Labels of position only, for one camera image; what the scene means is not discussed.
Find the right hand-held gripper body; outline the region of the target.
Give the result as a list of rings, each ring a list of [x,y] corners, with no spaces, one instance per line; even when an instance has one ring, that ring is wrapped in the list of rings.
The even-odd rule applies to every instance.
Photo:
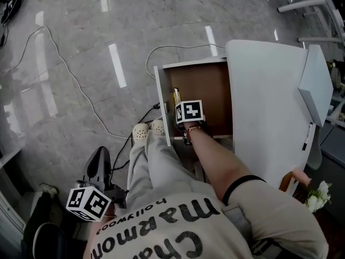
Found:
[[[188,136],[188,131],[184,127],[185,122],[196,122],[208,135],[212,136],[210,127],[207,125],[206,117],[203,113],[201,100],[181,101],[175,106],[175,127],[182,133],[185,146],[192,143]]]

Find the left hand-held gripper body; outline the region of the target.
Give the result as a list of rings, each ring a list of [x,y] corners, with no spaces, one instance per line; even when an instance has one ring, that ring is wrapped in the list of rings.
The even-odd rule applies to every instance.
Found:
[[[82,180],[75,185],[70,190],[66,209],[84,221],[101,221],[111,204],[118,208],[126,207],[127,192],[117,185],[96,185]]]

